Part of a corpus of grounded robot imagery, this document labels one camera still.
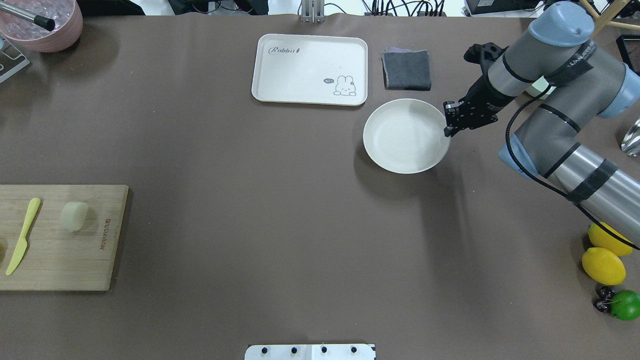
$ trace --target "metal straw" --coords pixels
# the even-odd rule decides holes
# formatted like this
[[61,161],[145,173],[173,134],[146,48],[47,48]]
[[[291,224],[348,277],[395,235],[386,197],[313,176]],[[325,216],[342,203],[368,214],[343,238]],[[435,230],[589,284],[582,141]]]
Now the metal straw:
[[624,139],[622,139],[620,148],[631,156],[638,156],[640,154],[640,119],[636,120],[636,123],[629,129]]
[[40,26],[41,28],[44,28],[49,31],[53,31],[53,29],[56,27],[56,22],[53,21],[53,19],[36,15],[32,12],[19,8],[18,6],[6,3],[2,0],[0,0],[0,11],[3,11],[13,16],[27,20],[28,22],[32,22],[33,24],[36,24],[37,26]]

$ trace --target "white cylindrical object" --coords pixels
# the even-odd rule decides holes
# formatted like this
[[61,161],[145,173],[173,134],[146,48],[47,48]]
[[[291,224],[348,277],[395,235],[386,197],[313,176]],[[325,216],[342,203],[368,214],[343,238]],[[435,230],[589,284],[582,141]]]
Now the white cylindrical object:
[[69,231],[82,229],[89,205],[85,202],[70,201],[65,204],[60,214],[60,223]]

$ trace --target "lemon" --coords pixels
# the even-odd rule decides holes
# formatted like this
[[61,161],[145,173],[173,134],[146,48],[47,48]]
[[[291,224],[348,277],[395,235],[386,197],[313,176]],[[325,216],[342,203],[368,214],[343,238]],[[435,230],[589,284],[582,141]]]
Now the lemon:
[[622,260],[602,247],[590,247],[582,255],[584,271],[595,281],[604,285],[619,285],[627,276]]
[[[614,234],[620,236],[624,240],[627,240],[626,237],[622,236],[619,232],[612,229],[611,226],[603,222],[601,222],[601,224],[604,225],[604,227],[606,227],[607,229],[611,230],[611,232],[613,232]],[[589,226],[589,240],[591,240],[593,246],[603,247],[618,256],[629,255],[633,251],[631,246],[616,240],[613,236],[605,233],[605,231],[598,227],[596,224],[591,224],[591,226]]]

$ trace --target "gray cloth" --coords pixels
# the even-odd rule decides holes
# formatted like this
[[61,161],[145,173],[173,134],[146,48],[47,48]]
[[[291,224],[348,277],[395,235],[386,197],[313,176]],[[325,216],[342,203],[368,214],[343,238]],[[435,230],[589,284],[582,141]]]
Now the gray cloth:
[[429,53],[391,48],[382,52],[385,87],[396,90],[431,90]]

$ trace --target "white bowl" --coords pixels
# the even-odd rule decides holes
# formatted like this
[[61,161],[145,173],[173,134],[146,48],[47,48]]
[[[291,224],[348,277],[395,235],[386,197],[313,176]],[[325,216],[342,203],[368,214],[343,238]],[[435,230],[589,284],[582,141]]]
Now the white bowl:
[[449,150],[444,115],[417,99],[390,101],[374,111],[362,140],[371,159],[398,174],[415,174],[434,167]]

